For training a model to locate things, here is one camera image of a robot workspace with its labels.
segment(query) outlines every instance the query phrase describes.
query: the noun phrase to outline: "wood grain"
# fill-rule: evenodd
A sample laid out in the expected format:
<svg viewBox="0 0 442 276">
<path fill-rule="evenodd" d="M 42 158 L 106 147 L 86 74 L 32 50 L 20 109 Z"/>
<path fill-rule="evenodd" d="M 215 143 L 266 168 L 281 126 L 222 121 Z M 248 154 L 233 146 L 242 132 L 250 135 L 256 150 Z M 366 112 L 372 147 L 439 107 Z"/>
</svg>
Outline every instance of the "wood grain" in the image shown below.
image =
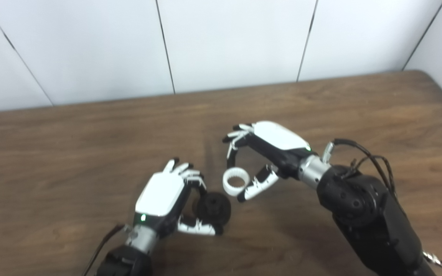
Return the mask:
<svg viewBox="0 0 442 276">
<path fill-rule="evenodd" d="M 2 112 L 0 276 L 80 275 L 103 235 L 132 220 L 147 180 L 173 156 L 222 191 L 221 138 L 234 124 L 260 120 L 292 129 L 319 152 L 339 137 L 388 157 L 424 248 L 442 258 L 442 91 L 414 71 Z M 266 162 L 249 149 L 238 156 L 252 174 Z M 339 148 L 332 162 L 354 157 L 361 156 Z M 231 202 L 224 236 L 174 234 L 153 254 L 155 275 L 373 275 L 304 184 L 280 181 Z M 98 261 L 122 242 L 114 238 Z"/>
</svg>

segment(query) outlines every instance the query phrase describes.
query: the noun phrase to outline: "back of robotic hand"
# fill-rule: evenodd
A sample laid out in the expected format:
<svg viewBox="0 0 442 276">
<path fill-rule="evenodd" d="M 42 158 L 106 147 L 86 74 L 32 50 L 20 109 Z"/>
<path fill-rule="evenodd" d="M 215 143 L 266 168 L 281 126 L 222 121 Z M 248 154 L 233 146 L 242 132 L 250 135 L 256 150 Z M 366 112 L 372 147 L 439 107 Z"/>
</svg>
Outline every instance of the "back of robotic hand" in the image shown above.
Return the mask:
<svg viewBox="0 0 442 276">
<path fill-rule="evenodd" d="M 191 189 L 207 194 L 203 176 L 185 163 L 175 166 L 178 159 L 168 161 L 163 171 L 151 176 L 135 204 L 133 226 L 118 225 L 105 236 L 83 273 L 85 276 L 103 245 L 117 232 L 129 237 L 124 245 L 112 249 L 97 269 L 96 276 L 152 275 L 151 254 L 156 243 L 175 231 L 198 235 L 221 235 L 223 227 L 189 218 L 182 211 Z"/>
<path fill-rule="evenodd" d="M 300 136 L 269 121 L 240 124 L 233 129 L 223 139 L 229 143 L 228 168 L 235 166 L 235 156 L 243 146 L 272 162 L 237 195 L 238 201 L 252 199 L 279 178 L 301 180 L 316 190 L 320 204 L 332 212 L 337 227 L 363 264 L 378 275 L 435 276 L 424 260 L 442 266 L 435 255 L 422 251 L 421 242 L 398 203 L 386 158 L 344 139 L 329 143 L 320 158 Z M 356 147 L 365 157 L 351 166 L 332 165 L 328 161 L 336 145 Z M 377 159 L 384 161 L 388 177 Z M 373 162 L 382 180 L 359 172 L 366 160 Z"/>
</svg>

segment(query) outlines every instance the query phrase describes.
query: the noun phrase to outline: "white plastic ring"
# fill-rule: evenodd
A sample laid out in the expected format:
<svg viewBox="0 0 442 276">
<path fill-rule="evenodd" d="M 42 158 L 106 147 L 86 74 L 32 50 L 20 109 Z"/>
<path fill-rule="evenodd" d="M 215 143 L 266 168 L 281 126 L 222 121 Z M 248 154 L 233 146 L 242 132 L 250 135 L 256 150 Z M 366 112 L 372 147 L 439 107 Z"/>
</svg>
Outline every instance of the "white plastic ring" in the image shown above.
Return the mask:
<svg viewBox="0 0 442 276">
<path fill-rule="evenodd" d="M 244 182 L 244 185 L 242 187 L 233 187 L 232 185 L 230 185 L 228 183 L 228 180 L 233 177 L 241 178 L 241 180 L 243 180 Z M 249 173 L 247 173 L 247 171 L 245 171 L 242 168 L 238 167 L 229 168 L 223 174 L 223 188 L 226 191 L 226 193 L 229 194 L 230 196 L 237 196 L 240 192 L 242 192 L 245 189 L 245 187 L 249 184 L 249 182 L 250 182 Z"/>
</svg>

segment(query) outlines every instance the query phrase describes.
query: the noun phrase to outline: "robotic finger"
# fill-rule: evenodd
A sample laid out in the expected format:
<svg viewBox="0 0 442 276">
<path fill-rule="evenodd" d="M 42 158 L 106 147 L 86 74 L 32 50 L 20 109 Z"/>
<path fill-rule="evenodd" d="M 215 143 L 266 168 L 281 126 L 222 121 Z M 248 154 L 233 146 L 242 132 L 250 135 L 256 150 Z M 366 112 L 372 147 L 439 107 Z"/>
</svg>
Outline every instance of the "robotic finger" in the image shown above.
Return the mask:
<svg viewBox="0 0 442 276">
<path fill-rule="evenodd" d="M 246 200 L 252 199 L 254 196 L 275 184 L 277 180 L 279 180 L 277 168 L 265 165 L 236 198 L 238 202 L 245 202 Z"/>
</svg>

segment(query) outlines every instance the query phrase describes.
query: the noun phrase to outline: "black wire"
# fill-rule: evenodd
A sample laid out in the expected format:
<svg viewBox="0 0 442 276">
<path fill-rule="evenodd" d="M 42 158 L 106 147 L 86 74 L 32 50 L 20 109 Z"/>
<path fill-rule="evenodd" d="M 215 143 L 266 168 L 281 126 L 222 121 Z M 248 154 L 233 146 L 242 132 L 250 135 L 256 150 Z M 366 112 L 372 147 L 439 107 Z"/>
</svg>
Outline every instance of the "black wire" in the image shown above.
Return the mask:
<svg viewBox="0 0 442 276">
<path fill-rule="evenodd" d="M 386 166 L 386 170 L 388 171 L 388 182 L 390 183 L 390 189 L 389 190 L 390 190 L 391 194 L 393 194 L 393 196 L 396 197 L 395 179 L 393 178 L 393 171 L 391 170 L 390 162 L 388 161 L 388 159 L 386 159 L 384 156 L 381 156 L 381 155 L 372 155 L 372 157 L 383 160 L 383 162 L 384 162 L 384 164 Z M 359 169 L 359 167 L 361 166 L 361 164 L 363 164 L 368 159 L 369 159 L 368 156 L 366 156 L 363 159 L 361 159 L 358 162 L 358 164 L 354 166 L 354 170 L 357 171 Z"/>
<path fill-rule="evenodd" d="M 348 140 L 348 139 L 339 139 L 339 138 L 336 138 L 335 140 L 333 140 L 332 143 L 334 143 L 334 145 L 348 145 L 348 146 L 355 147 L 355 148 L 357 148 L 358 150 L 361 150 L 361 151 L 366 155 L 366 157 L 367 157 L 368 159 L 370 159 L 371 162 L 373 162 L 373 165 L 375 166 L 376 170 L 378 171 L 379 176 L 381 176 L 381 178 L 382 178 L 382 180 L 383 180 L 383 183 L 384 183 L 384 185 L 387 187 L 387 189 L 388 189 L 389 191 L 392 190 L 391 184 L 390 184 L 390 182 L 388 181 L 388 178 L 386 178 L 386 175 L 384 174 L 384 171 L 383 171 L 383 169 L 381 168 L 381 166 L 379 165 L 378 161 L 376 161 L 376 158 L 374 158 L 373 155 L 372 155 L 372 154 L 371 154 L 371 153 L 370 153 L 365 147 L 359 145 L 359 144 L 358 144 L 357 142 L 355 142 L 355 141 Z"/>
<path fill-rule="evenodd" d="M 88 262 L 88 265 L 86 266 L 86 269 L 84 270 L 83 274 L 81 274 L 81 276 L 86 276 L 86 274 L 88 274 L 88 271 L 90 271 L 91 266 L 95 262 L 95 259 L 97 258 L 98 254 L 100 253 L 100 250 L 102 250 L 105 243 L 107 243 L 110 238 L 112 238 L 115 234 L 117 234 L 122 229 L 124 229 L 124 224 L 117 224 L 112 230 L 110 230 L 109 233 L 107 233 L 105 235 L 105 237 L 103 237 L 102 242 L 98 245 L 95 252 L 91 256 L 90 262 Z"/>
</svg>

